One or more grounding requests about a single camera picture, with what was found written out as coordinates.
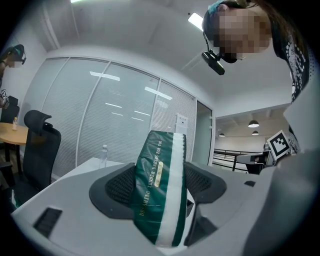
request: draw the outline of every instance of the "person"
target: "person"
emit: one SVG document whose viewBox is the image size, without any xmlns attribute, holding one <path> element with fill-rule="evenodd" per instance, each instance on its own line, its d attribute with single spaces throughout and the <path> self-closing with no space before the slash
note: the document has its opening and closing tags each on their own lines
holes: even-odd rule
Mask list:
<svg viewBox="0 0 320 256">
<path fill-rule="evenodd" d="M 272 39 L 276 56 L 290 69 L 292 102 L 320 71 L 295 23 L 265 0 L 218 0 L 208 7 L 202 29 L 208 41 L 219 47 L 219 53 L 234 61 L 263 52 Z M 298 153 L 299 143 L 291 127 L 289 138 L 292 152 Z"/>
<path fill-rule="evenodd" d="M 22 65 L 26 61 L 24 55 L 25 47 L 22 44 L 9 47 L 4 51 L 4 53 L 0 57 L 0 88 L 2 86 L 2 80 L 6 67 L 18 68 L 20 64 Z"/>
</svg>

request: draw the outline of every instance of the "wall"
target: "wall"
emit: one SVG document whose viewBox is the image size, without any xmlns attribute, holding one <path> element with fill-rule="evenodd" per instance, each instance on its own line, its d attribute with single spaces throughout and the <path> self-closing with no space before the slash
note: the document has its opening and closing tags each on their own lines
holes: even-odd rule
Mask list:
<svg viewBox="0 0 320 256">
<path fill-rule="evenodd" d="M 289 132 L 289 124 L 285 118 L 270 119 L 259 122 L 257 128 L 249 128 L 248 125 L 232 126 L 223 130 L 225 137 L 217 137 L 215 148 L 220 150 L 262 152 L 266 143 L 266 138 L 283 130 L 285 134 Z M 252 135 L 253 131 L 258 131 L 259 135 Z"/>
<path fill-rule="evenodd" d="M 5 69 L 1 89 L 6 89 L 8 95 L 17 98 L 18 105 L 21 106 L 32 79 L 46 59 L 47 52 L 38 41 L 28 19 L 21 21 L 4 49 L 17 44 L 24 46 L 26 62 L 19 68 Z"/>
<path fill-rule="evenodd" d="M 102 58 L 118 63 L 127 64 L 135 68 L 146 71 L 150 74 L 159 76 L 168 82 L 171 82 L 183 90 L 194 95 L 199 101 L 213 109 L 213 95 L 204 90 L 204 88 L 194 81 L 161 62 L 146 56 L 136 54 L 131 51 L 123 49 L 98 46 L 98 45 L 77 45 L 61 47 L 48 53 L 47 58 L 61 57 L 61 56 L 82 56 Z"/>
<path fill-rule="evenodd" d="M 214 102 L 215 117 L 231 117 L 240 113 L 280 108 L 291 103 L 291 83 L 287 86 L 265 87 L 236 95 L 217 98 Z"/>
</svg>

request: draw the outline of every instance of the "black slot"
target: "black slot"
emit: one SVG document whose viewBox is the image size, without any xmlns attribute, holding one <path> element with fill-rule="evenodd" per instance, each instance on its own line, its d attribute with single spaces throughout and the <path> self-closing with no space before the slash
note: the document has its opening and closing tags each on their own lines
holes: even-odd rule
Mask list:
<svg viewBox="0 0 320 256">
<path fill-rule="evenodd" d="M 61 213 L 62 210 L 47 208 L 35 222 L 33 227 L 43 236 L 48 238 L 52 230 L 54 229 Z"/>
<path fill-rule="evenodd" d="M 253 186 L 256 184 L 256 182 L 254 182 L 254 181 L 252 181 L 252 180 L 248 180 L 248 181 L 246 181 L 244 184 L 245 184 L 245 185 L 248 185 L 248 186 L 250 186 L 250 187 L 253 187 Z"/>
</svg>

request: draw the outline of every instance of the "green bag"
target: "green bag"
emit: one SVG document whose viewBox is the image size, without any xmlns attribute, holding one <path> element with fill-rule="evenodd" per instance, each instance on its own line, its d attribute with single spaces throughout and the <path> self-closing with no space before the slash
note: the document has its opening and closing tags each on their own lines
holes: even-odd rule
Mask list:
<svg viewBox="0 0 320 256">
<path fill-rule="evenodd" d="M 135 166 L 134 224 L 156 246 L 180 244 L 187 214 L 186 136 L 150 131 Z"/>
</svg>

